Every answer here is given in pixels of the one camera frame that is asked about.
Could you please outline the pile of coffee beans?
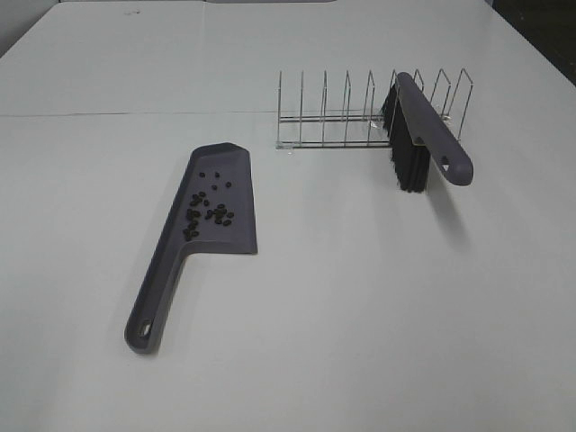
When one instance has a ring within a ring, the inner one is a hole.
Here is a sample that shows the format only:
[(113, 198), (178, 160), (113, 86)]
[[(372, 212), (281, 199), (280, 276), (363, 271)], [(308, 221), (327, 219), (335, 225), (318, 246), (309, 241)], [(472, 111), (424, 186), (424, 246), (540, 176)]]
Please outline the pile of coffee beans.
[(225, 180), (220, 170), (199, 172), (198, 180), (200, 185), (184, 207), (182, 234), (186, 242), (199, 239), (212, 225), (229, 227), (235, 218), (235, 212), (221, 197), (230, 191), (233, 183)]

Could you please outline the grey hand brush black bristles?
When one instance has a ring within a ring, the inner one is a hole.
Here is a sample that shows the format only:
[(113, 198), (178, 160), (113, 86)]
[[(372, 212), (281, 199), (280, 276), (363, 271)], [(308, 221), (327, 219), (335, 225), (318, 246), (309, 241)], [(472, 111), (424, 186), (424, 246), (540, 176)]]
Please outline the grey hand brush black bristles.
[(409, 73), (400, 72), (393, 79), (382, 117), (402, 191), (424, 192), (431, 162), (449, 183), (472, 183), (472, 160)]

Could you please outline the grey plastic dustpan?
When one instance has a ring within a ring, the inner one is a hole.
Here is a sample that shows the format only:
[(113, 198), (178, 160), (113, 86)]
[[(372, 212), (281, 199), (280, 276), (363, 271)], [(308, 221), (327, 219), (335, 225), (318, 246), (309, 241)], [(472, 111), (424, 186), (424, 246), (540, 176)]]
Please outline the grey plastic dustpan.
[(158, 351), (185, 260), (257, 253), (249, 152), (230, 142), (196, 148), (166, 217), (124, 330), (128, 347)]

